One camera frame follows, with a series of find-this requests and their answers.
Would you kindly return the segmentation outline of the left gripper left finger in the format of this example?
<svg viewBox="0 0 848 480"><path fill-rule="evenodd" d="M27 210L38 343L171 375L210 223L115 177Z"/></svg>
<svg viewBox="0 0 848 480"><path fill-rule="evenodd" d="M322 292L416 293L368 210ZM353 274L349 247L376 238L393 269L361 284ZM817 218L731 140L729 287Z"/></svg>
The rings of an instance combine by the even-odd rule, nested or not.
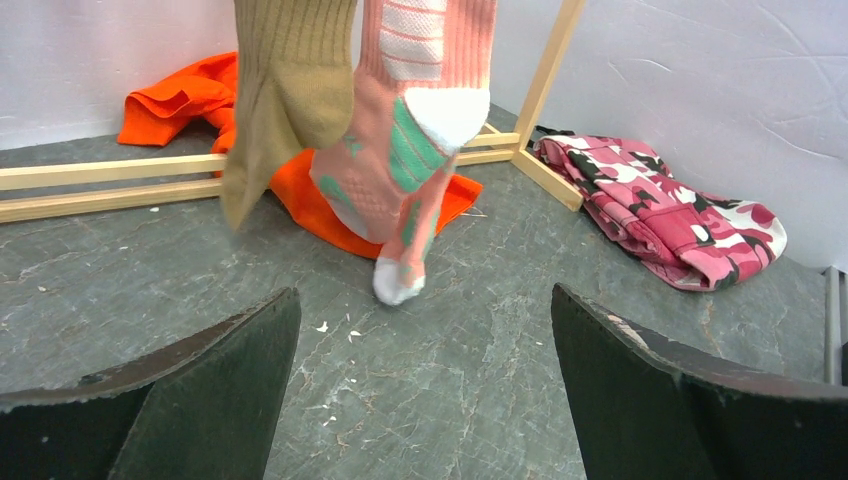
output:
<svg viewBox="0 0 848 480"><path fill-rule="evenodd" d="M297 290L135 360L1 397L5 479L260 479L301 325Z"/></svg>

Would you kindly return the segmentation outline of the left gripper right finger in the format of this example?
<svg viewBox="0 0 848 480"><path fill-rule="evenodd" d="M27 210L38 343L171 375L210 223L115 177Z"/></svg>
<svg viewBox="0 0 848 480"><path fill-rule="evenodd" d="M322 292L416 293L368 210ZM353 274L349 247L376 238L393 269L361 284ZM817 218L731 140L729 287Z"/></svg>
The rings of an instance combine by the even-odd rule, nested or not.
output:
<svg viewBox="0 0 848 480"><path fill-rule="evenodd" d="M847 390L725 360L553 287L590 479L843 479Z"/></svg>

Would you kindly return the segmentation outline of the pink sock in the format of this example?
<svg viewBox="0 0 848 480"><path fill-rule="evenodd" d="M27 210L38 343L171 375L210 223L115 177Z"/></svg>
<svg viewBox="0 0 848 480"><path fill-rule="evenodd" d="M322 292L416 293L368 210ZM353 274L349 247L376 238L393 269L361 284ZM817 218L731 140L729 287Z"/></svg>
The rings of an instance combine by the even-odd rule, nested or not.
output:
<svg viewBox="0 0 848 480"><path fill-rule="evenodd" d="M367 1L353 117L310 176L336 217L386 242L405 200L482 129L490 108L494 1Z"/></svg>
<svg viewBox="0 0 848 480"><path fill-rule="evenodd" d="M400 305L417 296L425 286L425 259L455 169L456 159L450 158L405 200L396 231L382 246L375 264L372 284L382 303Z"/></svg>

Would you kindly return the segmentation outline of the brown tan sock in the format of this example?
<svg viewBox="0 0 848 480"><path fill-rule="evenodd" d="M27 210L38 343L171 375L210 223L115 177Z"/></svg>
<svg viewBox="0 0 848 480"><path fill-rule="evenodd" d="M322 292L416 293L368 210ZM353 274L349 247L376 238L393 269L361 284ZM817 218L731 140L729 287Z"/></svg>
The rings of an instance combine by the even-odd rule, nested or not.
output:
<svg viewBox="0 0 848 480"><path fill-rule="evenodd" d="M304 149L333 145L349 126L356 6L344 0L235 2L236 138L220 195L232 229L278 169Z"/></svg>

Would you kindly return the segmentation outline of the pink camouflage backpack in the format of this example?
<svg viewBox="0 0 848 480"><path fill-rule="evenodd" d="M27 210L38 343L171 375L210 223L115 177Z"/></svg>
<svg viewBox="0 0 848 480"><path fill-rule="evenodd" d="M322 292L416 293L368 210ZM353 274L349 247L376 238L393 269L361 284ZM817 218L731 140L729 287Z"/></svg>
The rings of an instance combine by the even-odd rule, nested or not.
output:
<svg viewBox="0 0 848 480"><path fill-rule="evenodd" d="M680 181L645 143L544 129L534 156L582 195L598 227L653 274L684 291L734 286L784 252L786 231L759 202Z"/></svg>

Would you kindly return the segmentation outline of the orange shirt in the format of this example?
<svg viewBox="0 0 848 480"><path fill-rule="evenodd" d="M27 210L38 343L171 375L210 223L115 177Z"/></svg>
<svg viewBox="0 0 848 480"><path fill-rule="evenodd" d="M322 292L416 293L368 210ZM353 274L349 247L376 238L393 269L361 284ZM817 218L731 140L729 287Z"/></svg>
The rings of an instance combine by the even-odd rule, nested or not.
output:
<svg viewBox="0 0 848 480"><path fill-rule="evenodd" d="M236 138L237 82L237 53L232 51L207 57L135 90L125 99L117 142L164 147L192 121L203 119L218 130L211 152L225 154ZM270 190L305 230L351 254L375 259L380 246L343 226L309 179L313 155L307 149L287 162L272 177Z"/></svg>

